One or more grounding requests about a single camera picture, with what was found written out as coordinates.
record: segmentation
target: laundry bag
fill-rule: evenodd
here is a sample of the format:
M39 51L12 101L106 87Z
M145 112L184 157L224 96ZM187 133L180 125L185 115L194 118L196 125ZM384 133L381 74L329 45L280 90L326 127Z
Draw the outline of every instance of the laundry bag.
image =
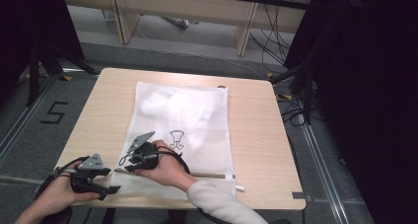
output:
M236 195L236 180L228 127L228 88L169 86L138 82L135 106L119 160L126 156L132 141L155 131L148 140L164 140L187 164L198 179L211 182ZM116 168L131 165L128 160ZM149 179L112 173L118 193L140 193L157 197L186 199L175 187L164 187Z

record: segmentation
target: black drawing on bag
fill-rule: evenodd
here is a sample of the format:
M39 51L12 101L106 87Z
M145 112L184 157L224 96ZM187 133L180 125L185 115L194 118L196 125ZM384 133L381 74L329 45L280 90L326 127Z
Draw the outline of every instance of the black drawing on bag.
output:
M170 147L172 149L178 149L181 150L184 146L180 144L180 140L182 135L184 134L184 131L182 130L172 130L170 131L170 134L172 135L173 138L173 144L170 144Z

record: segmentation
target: wooden table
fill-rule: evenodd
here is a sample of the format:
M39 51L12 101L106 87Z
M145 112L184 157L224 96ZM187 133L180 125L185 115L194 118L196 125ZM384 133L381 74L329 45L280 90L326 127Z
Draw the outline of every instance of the wooden table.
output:
M113 169L134 107L137 82L177 86L229 88L229 126L237 197L253 209L301 210L304 199L286 131L267 81L107 68L102 71L57 166L99 153ZM111 173L95 183L109 186ZM188 201L141 195L109 195L104 201L81 203L102 207L192 208Z

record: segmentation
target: person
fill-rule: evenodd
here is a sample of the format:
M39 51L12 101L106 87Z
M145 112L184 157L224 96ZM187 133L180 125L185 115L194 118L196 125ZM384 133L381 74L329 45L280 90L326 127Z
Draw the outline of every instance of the person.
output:
M163 140L154 141L153 144L159 150L170 149ZM79 163L75 163L70 168L74 169L78 165ZM238 201L229 193L217 189L210 181L197 180L189 175L173 156L160 155L159 164L155 169L138 169L134 173L163 186L177 187L183 190L186 192L187 199L194 206L201 208L203 212L218 220L229 223L267 223L251 208ZM91 201L98 198L99 195L97 193L74 192L67 177L58 177L19 216L16 223L40 223L44 217L60 212L75 202Z

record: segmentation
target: white sleeve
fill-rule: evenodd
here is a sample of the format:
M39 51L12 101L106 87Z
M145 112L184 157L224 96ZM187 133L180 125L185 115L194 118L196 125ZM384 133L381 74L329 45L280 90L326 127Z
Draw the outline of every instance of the white sleeve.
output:
M195 182L188 189L187 198L194 206L222 221L234 224L267 223L254 210L236 197L216 188L209 181Z

